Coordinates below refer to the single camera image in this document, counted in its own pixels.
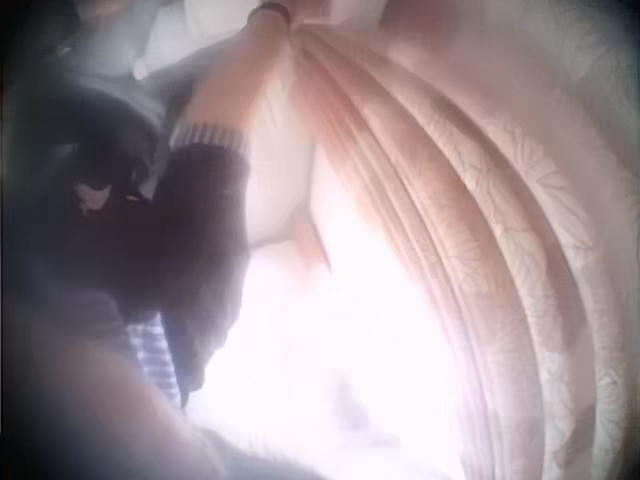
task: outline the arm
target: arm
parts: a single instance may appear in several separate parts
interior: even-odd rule
[[[185,120],[250,131],[256,109],[288,44],[285,19],[258,11],[223,54],[219,67],[196,89]]]
[[[295,21],[301,3],[280,3]],[[242,145],[287,43],[279,13],[259,10],[251,17],[195,89],[154,198],[162,228],[156,237],[164,242],[159,305],[183,398],[201,387],[204,367],[240,311],[249,259]]]

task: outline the forearm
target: forearm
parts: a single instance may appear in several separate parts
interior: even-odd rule
[[[258,11],[224,58],[197,87],[185,119],[248,133],[265,88],[288,44],[288,28],[275,12]]]

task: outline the bracelet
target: bracelet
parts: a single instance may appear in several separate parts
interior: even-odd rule
[[[249,17],[247,17],[247,23],[249,23],[251,21],[251,17],[253,17],[260,10],[271,10],[272,12],[279,13],[280,15],[282,15],[282,18],[287,24],[287,28],[291,28],[291,14],[289,13],[289,9],[277,2],[264,2],[258,5],[256,8],[251,10]]]

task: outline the pink curtain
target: pink curtain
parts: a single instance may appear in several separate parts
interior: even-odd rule
[[[634,414],[637,178],[542,62],[481,43],[304,27],[294,100],[438,314],[466,477],[608,478]]]

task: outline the striped fabric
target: striped fabric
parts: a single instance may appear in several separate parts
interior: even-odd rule
[[[173,130],[169,146],[172,150],[177,150],[194,144],[215,145],[242,155],[246,155],[249,151],[249,143],[242,132],[236,128],[179,121]]]
[[[160,314],[144,323],[127,325],[126,332],[145,378],[179,407],[180,389]]]

